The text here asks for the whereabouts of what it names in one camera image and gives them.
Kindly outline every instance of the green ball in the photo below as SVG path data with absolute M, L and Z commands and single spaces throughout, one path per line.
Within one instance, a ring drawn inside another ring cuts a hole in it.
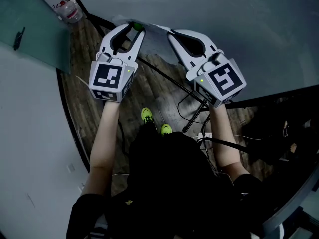
M 143 29 L 143 26 L 141 24 L 134 23 L 133 24 L 133 29 L 136 30 L 136 31 L 141 31 Z

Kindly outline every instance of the wooden floor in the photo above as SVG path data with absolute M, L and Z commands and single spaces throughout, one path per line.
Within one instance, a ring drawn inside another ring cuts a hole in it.
M 99 50 L 101 40 L 101 36 L 88 20 L 83 19 L 73 25 L 71 33 L 71 75 L 62 74 L 68 108 L 88 157 L 99 125 L 103 103 L 101 100 L 92 98 L 88 87 L 81 79 L 88 83 L 91 61 L 95 60 L 95 54 Z M 140 54 L 140 56 L 190 90 L 190 86 L 185 81 L 183 66 L 170 65 L 156 55 L 144 56 Z M 140 112 L 143 107 L 151 109 L 158 129 L 161 128 L 163 123 L 168 123 L 173 131 L 182 131 L 187 124 L 187 121 L 177 111 L 177 104 L 186 96 L 186 93 L 148 66 L 137 62 L 139 68 L 130 89 L 121 102 L 120 108 L 119 120 L 125 134 L 126 151 L 129 150 L 130 143 L 133 142 L 139 127 L 142 125 Z M 188 97 L 180 104 L 179 110 L 184 117 L 190 119 L 199 104 L 194 98 Z M 256 110 L 257 107 L 228 110 L 234 135 L 241 135 L 242 126 L 249 123 Z M 201 112 L 196 121 L 203 122 L 207 116 L 208 112 Z M 194 123 L 186 135 L 190 137 L 198 136 L 201 127 L 201 124 Z M 209 124 L 206 127 L 206 132 L 211 132 Z M 235 139 L 237 143 L 245 146 L 244 138 L 235 137 Z M 129 173 L 128 158 L 122 154 L 121 144 L 121 132 L 118 129 L 113 174 Z M 213 160 L 212 150 L 209 153 Z M 250 161 L 246 153 L 242 153 L 241 157 L 244 167 L 260 180 L 268 177 L 273 171 L 272 166 L 268 166 L 261 160 Z M 147 169 L 150 172 L 152 165 L 150 164 Z M 112 195 L 121 192 L 125 187 L 125 175 L 113 176 Z

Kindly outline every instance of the shoelace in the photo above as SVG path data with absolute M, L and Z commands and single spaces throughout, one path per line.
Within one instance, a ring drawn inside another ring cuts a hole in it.
M 147 115 L 145 116 L 145 123 L 149 123 L 149 122 L 152 122 L 152 118 L 151 116 Z

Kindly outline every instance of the green object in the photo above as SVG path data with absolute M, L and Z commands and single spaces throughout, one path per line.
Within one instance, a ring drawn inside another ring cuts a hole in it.
M 0 0 L 0 41 L 13 47 L 16 34 L 21 52 L 70 73 L 70 30 L 43 0 Z
M 152 112 L 149 108 L 147 107 L 144 107 L 141 111 L 141 118 L 142 118 L 142 121 L 144 122 L 144 124 L 147 124 L 147 123 L 154 123 L 153 121 L 153 115 L 152 115 Z
M 133 24 L 133 29 L 136 30 L 136 31 L 141 31 L 143 29 L 143 26 L 141 24 L 134 23 Z
M 169 124 L 164 124 L 161 126 L 161 135 L 164 137 L 167 134 L 173 133 L 173 129 L 171 129 L 171 126 Z

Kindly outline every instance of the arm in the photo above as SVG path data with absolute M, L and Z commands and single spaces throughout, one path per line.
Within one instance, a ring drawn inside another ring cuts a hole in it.
M 106 102 L 90 157 L 90 174 L 82 191 L 105 196 L 111 185 L 120 103 Z
M 209 110 L 213 138 L 236 143 L 225 105 L 218 108 L 210 106 Z M 229 174 L 232 181 L 240 175 L 248 174 L 240 162 L 239 150 L 218 143 L 213 143 L 213 150 L 217 165 L 224 173 Z

